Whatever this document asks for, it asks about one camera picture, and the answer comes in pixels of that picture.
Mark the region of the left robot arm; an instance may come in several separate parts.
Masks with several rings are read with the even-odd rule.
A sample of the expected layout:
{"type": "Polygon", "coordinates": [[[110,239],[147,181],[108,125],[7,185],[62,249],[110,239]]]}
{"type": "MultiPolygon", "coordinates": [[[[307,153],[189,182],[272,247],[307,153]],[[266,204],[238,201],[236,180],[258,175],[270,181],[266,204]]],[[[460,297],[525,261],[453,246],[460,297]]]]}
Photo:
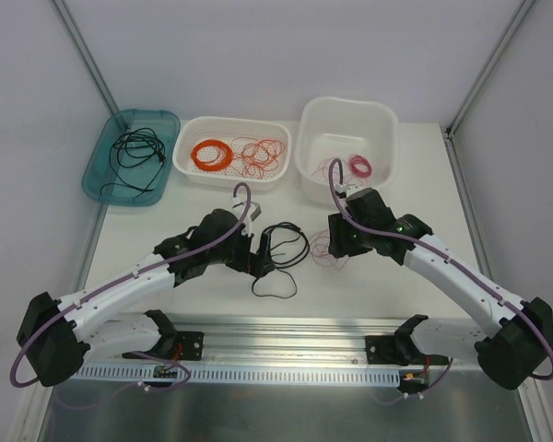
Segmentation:
{"type": "Polygon", "coordinates": [[[171,290],[202,276],[212,265],[225,265],[254,277],[273,270],[268,242],[252,252],[252,222],[260,215],[257,204],[249,214],[238,204],[216,209],[197,226],[164,239],[143,260],[111,281],[57,299],[43,292],[27,307],[17,342],[20,352],[10,369],[17,379],[19,363],[27,360],[36,381],[58,385],[91,359],[121,355],[169,360],[186,348],[185,334],[159,309],[123,316],[123,311],[147,297],[171,290]]]}

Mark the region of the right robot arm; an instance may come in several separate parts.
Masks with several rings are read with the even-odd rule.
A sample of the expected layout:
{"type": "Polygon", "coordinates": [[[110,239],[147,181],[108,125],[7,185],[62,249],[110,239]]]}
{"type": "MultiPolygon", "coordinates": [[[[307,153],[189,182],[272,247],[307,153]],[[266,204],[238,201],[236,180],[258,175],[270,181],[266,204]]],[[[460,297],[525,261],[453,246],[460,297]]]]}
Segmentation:
{"type": "Polygon", "coordinates": [[[473,321],[417,314],[375,344],[381,360],[407,366],[426,355],[476,363],[496,384],[517,389],[528,378],[553,379],[553,310],[527,301],[462,263],[418,217],[397,217],[373,188],[335,184],[329,252],[336,258],[375,251],[423,277],[473,321]]]}

